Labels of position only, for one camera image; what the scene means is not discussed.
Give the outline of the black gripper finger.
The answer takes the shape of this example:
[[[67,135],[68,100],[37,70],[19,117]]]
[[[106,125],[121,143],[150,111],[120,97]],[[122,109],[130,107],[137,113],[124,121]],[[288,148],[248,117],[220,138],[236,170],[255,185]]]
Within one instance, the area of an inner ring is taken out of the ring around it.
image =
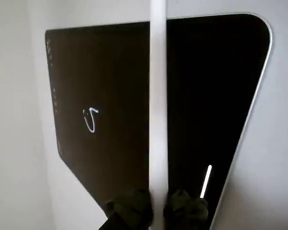
[[[192,198],[185,190],[167,196],[164,206],[166,230],[204,230],[208,219],[208,203]]]
[[[150,192],[144,189],[108,201],[103,210],[108,219],[100,230],[147,230],[154,218]]]

